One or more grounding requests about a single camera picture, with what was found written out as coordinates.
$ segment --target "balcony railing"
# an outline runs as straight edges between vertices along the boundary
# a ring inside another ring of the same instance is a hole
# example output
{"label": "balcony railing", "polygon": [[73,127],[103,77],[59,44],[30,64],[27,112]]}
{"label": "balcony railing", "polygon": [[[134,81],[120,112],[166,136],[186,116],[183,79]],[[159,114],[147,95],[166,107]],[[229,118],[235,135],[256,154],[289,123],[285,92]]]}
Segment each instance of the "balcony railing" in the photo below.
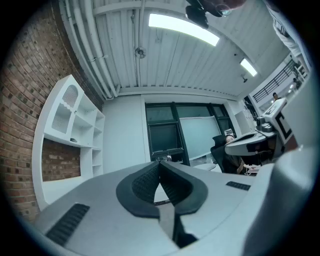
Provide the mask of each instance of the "balcony railing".
{"label": "balcony railing", "polygon": [[256,102],[261,101],[264,97],[272,94],[284,80],[286,80],[295,69],[295,62],[290,60],[289,63],[272,79],[265,87],[258,91],[253,98]]}

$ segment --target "office chair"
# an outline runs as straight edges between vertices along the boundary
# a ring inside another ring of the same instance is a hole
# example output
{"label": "office chair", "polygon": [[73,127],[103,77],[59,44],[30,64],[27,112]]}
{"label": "office chair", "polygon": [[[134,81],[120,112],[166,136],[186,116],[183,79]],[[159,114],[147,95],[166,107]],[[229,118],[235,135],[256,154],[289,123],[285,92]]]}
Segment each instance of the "office chair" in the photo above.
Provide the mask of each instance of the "office chair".
{"label": "office chair", "polygon": [[213,137],[212,139],[214,140],[214,146],[210,149],[211,154],[220,166],[221,171],[224,173],[225,170],[222,166],[222,161],[225,154],[226,136],[218,135]]}

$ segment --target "white shelf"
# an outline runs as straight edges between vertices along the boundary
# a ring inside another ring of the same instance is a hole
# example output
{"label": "white shelf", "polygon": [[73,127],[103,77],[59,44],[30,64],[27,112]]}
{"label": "white shelf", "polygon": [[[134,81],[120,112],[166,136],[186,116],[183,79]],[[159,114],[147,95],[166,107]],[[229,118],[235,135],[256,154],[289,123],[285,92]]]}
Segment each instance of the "white shelf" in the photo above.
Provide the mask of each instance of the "white shelf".
{"label": "white shelf", "polygon": [[[33,137],[32,180],[41,211],[82,182],[103,174],[104,125],[105,116],[72,75],[55,84],[43,105]],[[81,148],[80,177],[43,181],[43,138]]]}

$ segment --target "fluorescent light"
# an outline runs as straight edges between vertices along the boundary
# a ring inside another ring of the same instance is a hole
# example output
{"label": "fluorescent light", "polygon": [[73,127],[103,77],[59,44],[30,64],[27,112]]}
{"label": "fluorescent light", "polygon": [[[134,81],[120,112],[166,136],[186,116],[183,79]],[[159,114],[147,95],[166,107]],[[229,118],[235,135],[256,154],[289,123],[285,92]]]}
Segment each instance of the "fluorescent light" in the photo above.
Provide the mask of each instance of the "fluorescent light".
{"label": "fluorescent light", "polygon": [[255,68],[245,58],[240,62],[240,65],[248,70],[253,77],[257,74]]}
{"label": "fluorescent light", "polygon": [[154,13],[150,14],[149,27],[179,31],[195,38],[199,38],[213,46],[216,46],[219,41],[219,37],[217,37],[215,34],[212,34],[206,29],[203,29],[183,19],[166,15]]}

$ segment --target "red brick wall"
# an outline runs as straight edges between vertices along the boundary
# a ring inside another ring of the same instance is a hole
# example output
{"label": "red brick wall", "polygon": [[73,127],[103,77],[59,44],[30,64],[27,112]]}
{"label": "red brick wall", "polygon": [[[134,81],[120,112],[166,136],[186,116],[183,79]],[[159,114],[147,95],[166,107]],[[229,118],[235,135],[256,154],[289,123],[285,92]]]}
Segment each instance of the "red brick wall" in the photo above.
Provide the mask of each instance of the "red brick wall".
{"label": "red brick wall", "polygon": [[55,181],[80,176],[80,148],[44,139],[42,179]]}
{"label": "red brick wall", "polygon": [[[49,2],[30,18],[16,37],[0,71],[1,180],[10,201],[29,221],[33,221],[39,212],[31,167],[34,131],[51,89],[59,79],[70,74],[101,109],[103,103],[91,90],[72,51],[58,1]],[[46,140],[42,156],[43,179],[63,179],[69,174],[80,174],[78,148]]]}

